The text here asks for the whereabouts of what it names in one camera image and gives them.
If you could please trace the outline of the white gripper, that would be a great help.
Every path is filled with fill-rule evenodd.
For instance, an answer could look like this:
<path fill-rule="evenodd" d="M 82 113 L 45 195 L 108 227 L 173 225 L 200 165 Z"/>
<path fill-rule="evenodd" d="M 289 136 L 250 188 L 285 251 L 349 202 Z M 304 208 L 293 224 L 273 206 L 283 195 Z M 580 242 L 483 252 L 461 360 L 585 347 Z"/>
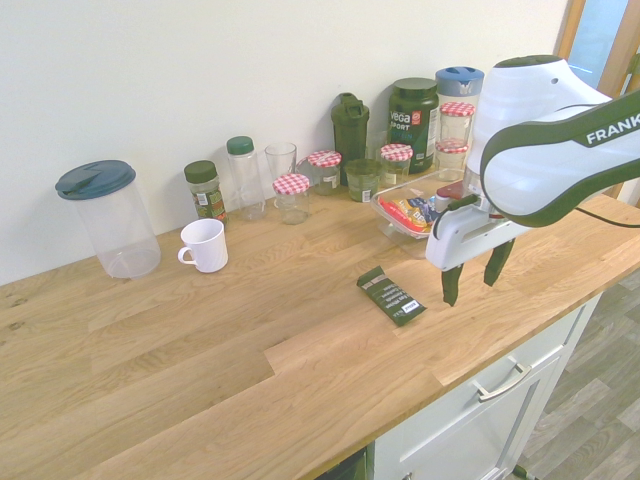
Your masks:
<path fill-rule="evenodd" d="M 493 286 L 513 249 L 516 224 L 492 219 L 474 205 L 443 213 L 433 227 L 426 246 L 426 259 L 441 270 L 443 301 L 454 306 L 465 262 L 492 250 L 485 267 L 484 283 Z"/>

